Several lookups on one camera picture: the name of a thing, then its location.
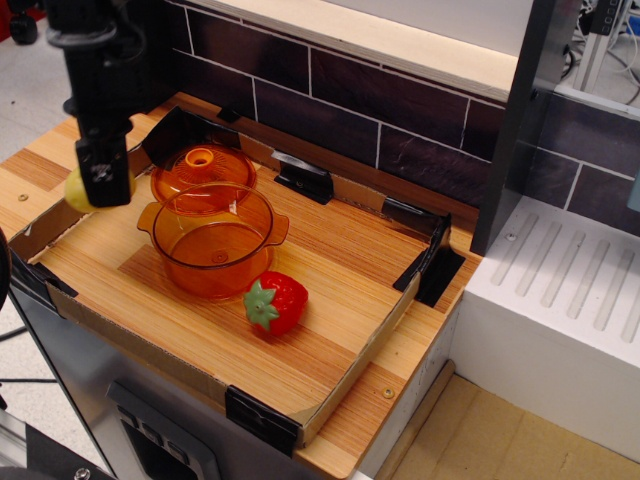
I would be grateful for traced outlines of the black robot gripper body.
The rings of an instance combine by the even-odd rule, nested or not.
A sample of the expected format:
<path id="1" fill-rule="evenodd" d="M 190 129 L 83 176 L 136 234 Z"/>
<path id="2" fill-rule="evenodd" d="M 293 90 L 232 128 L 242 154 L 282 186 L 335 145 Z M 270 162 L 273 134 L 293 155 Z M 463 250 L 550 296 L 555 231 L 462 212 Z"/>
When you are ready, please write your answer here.
<path id="1" fill-rule="evenodd" d="M 49 43 L 63 50 L 71 87 L 64 110 L 92 141 L 124 135 L 130 117 L 150 102 L 150 67 L 143 31 L 108 22 L 91 32 L 49 28 Z"/>

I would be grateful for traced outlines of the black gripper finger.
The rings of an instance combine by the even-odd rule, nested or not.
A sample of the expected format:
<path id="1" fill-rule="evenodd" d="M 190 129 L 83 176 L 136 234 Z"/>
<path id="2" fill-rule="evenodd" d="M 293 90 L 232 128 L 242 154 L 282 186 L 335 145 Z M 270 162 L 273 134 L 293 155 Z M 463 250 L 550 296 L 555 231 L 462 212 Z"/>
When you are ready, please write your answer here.
<path id="1" fill-rule="evenodd" d="M 125 137 L 83 137 L 75 146 L 89 204 L 98 208 L 129 204 L 132 187 Z"/>

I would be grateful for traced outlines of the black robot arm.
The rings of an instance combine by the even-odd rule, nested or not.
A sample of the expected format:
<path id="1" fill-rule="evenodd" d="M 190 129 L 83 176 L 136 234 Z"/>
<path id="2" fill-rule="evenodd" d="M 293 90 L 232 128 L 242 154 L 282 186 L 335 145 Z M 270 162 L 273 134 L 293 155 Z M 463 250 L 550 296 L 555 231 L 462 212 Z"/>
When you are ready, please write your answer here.
<path id="1" fill-rule="evenodd" d="M 63 104 L 79 127 L 80 178 L 93 207 L 130 202 L 126 135 L 150 94 L 147 41 L 119 1 L 46 1 L 47 41 L 64 53 L 71 96 Z"/>

